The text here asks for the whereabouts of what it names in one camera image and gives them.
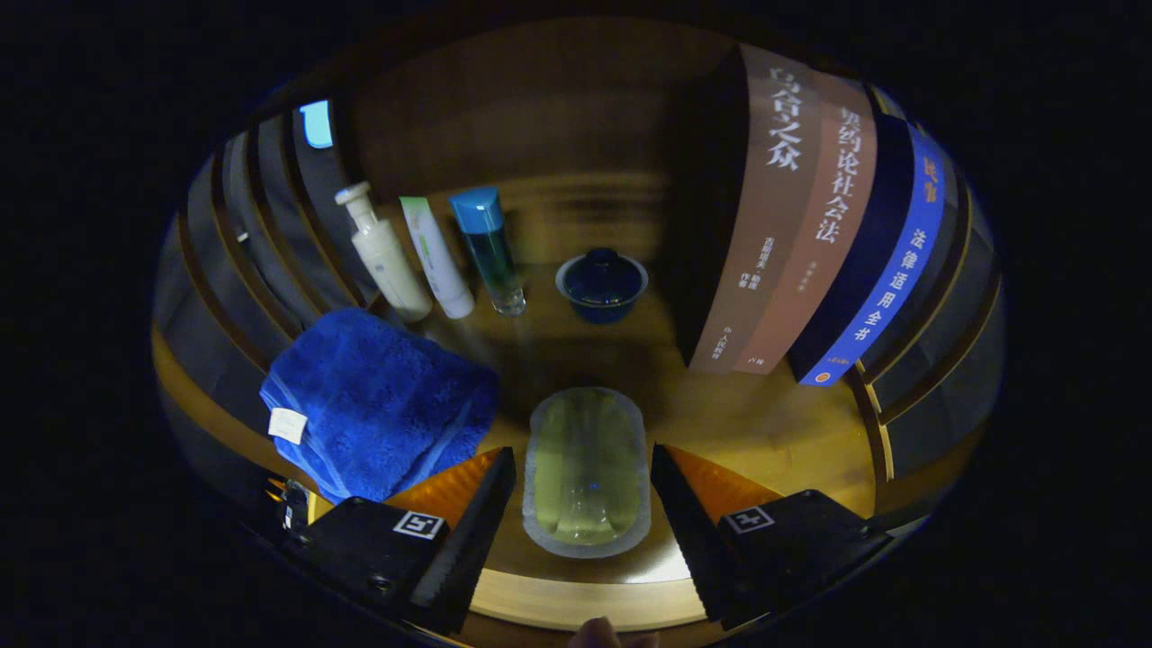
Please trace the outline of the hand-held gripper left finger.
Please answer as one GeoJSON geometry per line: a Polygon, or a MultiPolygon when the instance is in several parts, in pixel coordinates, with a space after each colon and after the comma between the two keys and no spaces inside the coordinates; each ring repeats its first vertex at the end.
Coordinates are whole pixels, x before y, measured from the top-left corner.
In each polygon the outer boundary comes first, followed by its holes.
{"type": "Polygon", "coordinates": [[[464,628],[516,484],[499,447],[379,503],[346,498],[285,534],[293,567],[382,621],[452,635],[464,628]]]}

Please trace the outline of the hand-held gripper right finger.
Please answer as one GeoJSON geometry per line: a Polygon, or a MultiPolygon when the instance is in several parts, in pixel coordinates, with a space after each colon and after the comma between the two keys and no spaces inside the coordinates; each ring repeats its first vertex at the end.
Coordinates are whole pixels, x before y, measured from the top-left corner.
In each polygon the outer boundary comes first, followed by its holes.
{"type": "Polygon", "coordinates": [[[650,476],[705,615],[723,630],[805,606],[894,542],[819,490],[781,495],[675,446],[655,445],[650,476]]]}

